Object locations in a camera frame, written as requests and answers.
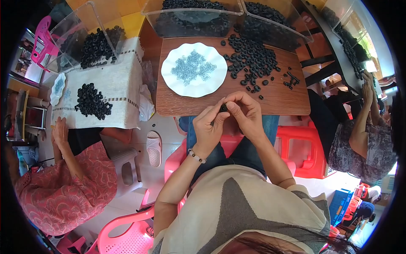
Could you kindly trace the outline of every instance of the blue jeans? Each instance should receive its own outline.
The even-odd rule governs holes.
[[[188,132],[186,140],[187,150],[189,148],[192,148],[197,141],[196,133],[194,132],[194,127],[192,123],[192,120],[194,118],[195,116],[188,116],[181,117],[179,119],[180,128],[183,131]],[[265,134],[268,137],[269,141],[271,141],[272,145],[275,144],[276,132],[278,130],[278,122],[279,122],[278,115],[262,116],[263,130],[265,131]],[[265,170],[263,169],[261,159],[259,158],[255,146],[251,143],[251,141],[247,137],[244,137],[229,158],[226,158],[223,147],[219,142],[212,151],[212,153],[207,157],[206,163],[201,164],[198,167],[190,185],[192,186],[204,172],[217,166],[224,166],[230,164],[243,165],[253,168],[255,170],[258,170],[266,178]]]

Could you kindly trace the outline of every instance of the white plate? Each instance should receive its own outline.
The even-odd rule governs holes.
[[[51,89],[51,105],[56,106],[59,102],[59,99],[62,97],[63,89],[65,88],[65,73],[59,74],[56,78],[54,85]]]
[[[206,62],[215,65],[216,68],[212,72],[206,73],[208,75],[206,80],[197,75],[194,80],[187,84],[184,80],[178,79],[172,73],[172,69],[177,66],[176,60],[181,57],[188,57],[194,50],[203,55]],[[180,96],[198,98],[213,93],[221,86],[227,74],[227,67],[226,60],[215,48],[208,47],[200,42],[194,44],[185,43],[169,52],[168,57],[162,63],[161,74],[166,85],[175,93]]]

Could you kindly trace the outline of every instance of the gray shirt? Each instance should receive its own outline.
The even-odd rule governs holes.
[[[288,241],[317,254],[325,244],[306,229],[328,236],[324,193],[312,198],[302,185],[273,185],[240,165],[215,167],[197,181],[172,224],[154,238],[152,254],[217,254],[244,232]]]
[[[396,162],[393,152],[391,128],[381,119],[377,126],[367,124],[367,158],[354,152],[348,142],[354,127],[348,120],[337,127],[328,156],[328,165],[337,171],[349,172],[368,182],[382,179]]]

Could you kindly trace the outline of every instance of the black table frame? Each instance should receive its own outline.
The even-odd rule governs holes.
[[[305,0],[300,1],[302,4],[297,4],[297,6],[295,6],[299,14],[306,11],[313,18],[314,22],[318,26],[317,28],[310,29],[309,30],[310,33],[311,34],[322,33],[332,52],[331,55],[313,58],[310,48],[306,44],[306,48],[309,51],[311,59],[302,61],[301,62],[302,67],[334,61],[333,63],[319,70],[318,72],[305,78],[306,85],[307,86],[312,85],[314,83],[319,82],[322,79],[325,79],[333,75],[334,73],[338,73],[341,75],[343,84],[347,86],[349,90],[353,90],[356,93],[361,94],[361,88],[364,82],[355,76],[354,68],[352,67],[350,61],[348,60],[347,56],[344,53],[344,48],[339,42],[340,39],[333,33],[331,27],[319,15],[317,10],[312,5],[307,5]]]

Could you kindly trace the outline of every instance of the white tablecloth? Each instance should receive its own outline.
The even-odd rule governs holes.
[[[102,65],[93,69],[70,69],[66,75],[66,85],[59,103],[52,108],[51,125],[58,117],[66,117],[70,129],[90,127],[139,128],[139,89],[142,84],[141,61],[144,52],[139,37],[127,39],[123,45],[120,63]],[[102,92],[105,102],[112,104],[111,115],[98,120],[75,111],[78,104],[78,89],[83,84],[94,83],[97,93]]]

